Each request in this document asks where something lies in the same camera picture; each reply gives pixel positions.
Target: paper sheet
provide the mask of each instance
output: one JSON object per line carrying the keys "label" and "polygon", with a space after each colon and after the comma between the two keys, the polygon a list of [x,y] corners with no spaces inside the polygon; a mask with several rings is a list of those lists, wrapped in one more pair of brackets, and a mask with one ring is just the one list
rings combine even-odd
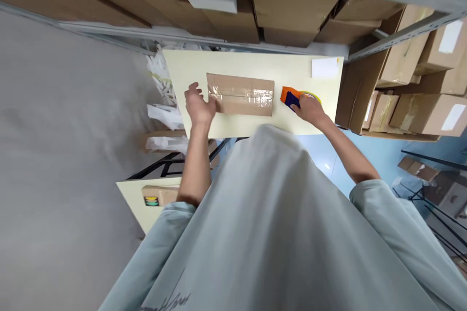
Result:
{"label": "paper sheet", "polygon": [[456,126],[457,121],[461,117],[464,109],[466,108],[465,104],[455,104],[452,106],[451,111],[448,114],[448,117],[443,123],[443,126],[441,127],[441,130],[443,131],[451,131],[454,130],[454,127]]}
{"label": "paper sheet", "polygon": [[457,44],[457,39],[461,33],[464,22],[461,20],[454,21],[446,26],[444,29],[441,43],[439,44],[438,51],[441,53],[453,53]]}
{"label": "paper sheet", "polygon": [[339,73],[339,58],[320,58],[311,61],[311,77],[317,79],[333,78]]}

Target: black metal frame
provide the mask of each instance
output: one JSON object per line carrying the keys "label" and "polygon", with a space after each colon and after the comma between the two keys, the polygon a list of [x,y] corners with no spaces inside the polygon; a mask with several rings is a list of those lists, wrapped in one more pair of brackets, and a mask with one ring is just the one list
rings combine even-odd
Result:
{"label": "black metal frame", "polygon": [[[230,138],[225,138],[220,145],[216,147],[216,149],[209,155],[209,161],[213,161],[213,159],[219,154],[219,152],[229,143]],[[157,162],[149,165],[147,168],[141,170],[140,172],[137,172],[136,174],[130,176],[127,180],[138,180],[142,179],[143,177],[149,175],[153,171],[157,170],[160,168],[162,165],[164,168],[162,169],[161,177],[166,177],[167,175],[181,175],[182,172],[169,172],[170,166],[172,164],[181,164],[185,162],[185,159],[173,159],[176,156],[178,156],[180,153],[179,152],[172,152],[168,155],[166,155],[164,158],[159,159]]]}

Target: concrete floor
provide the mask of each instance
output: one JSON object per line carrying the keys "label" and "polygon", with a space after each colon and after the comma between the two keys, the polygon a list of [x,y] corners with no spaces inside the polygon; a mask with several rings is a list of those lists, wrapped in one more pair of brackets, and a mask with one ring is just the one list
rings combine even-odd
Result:
{"label": "concrete floor", "polygon": [[0,310],[96,310],[143,233],[115,182],[155,161],[143,55],[0,12]]}

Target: packing tape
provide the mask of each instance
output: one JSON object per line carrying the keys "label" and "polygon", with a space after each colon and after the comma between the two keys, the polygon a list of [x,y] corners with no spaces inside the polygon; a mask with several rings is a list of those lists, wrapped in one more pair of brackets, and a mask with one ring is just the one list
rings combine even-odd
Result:
{"label": "packing tape", "polygon": [[383,112],[381,113],[381,120],[379,122],[379,126],[376,128],[376,132],[384,132],[383,129],[383,122],[385,121],[386,117],[389,113],[389,106],[391,105],[391,101],[393,100],[392,97],[388,98],[386,101],[386,105],[384,106]]}
{"label": "packing tape", "polygon": [[406,113],[406,115],[404,117],[404,120],[402,121],[402,124],[400,125],[400,129],[409,130],[410,126],[412,125],[412,122],[413,122],[415,116],[417,115],[419,107],[420,107],[420,104],[417,101],[418,96],[419,95],[413,95],[410,98],[409,108],[408,108],[407,113]]}

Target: fingers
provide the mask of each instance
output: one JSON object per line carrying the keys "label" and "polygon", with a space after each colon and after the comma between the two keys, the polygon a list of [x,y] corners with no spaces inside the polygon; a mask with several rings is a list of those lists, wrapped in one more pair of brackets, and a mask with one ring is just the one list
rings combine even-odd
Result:
{"label": "fingers", "polygon": [[300,113],[301,113],[301,111],[302,111],[298,106],[296,106],[296,105],[294,105],[294,104],[291,104],[291,105],[290,105],[290,108],[292,108],[292,110],[293,110],[293,111],[295,112],[295,114],[297,114],[297,115],[300,115]]}
{"label": "fingers", "polygon": [[190,84],[190,86],[188,87],[188,90],[195,90],[197,87],[198,87],[198,83],[194,82]]}

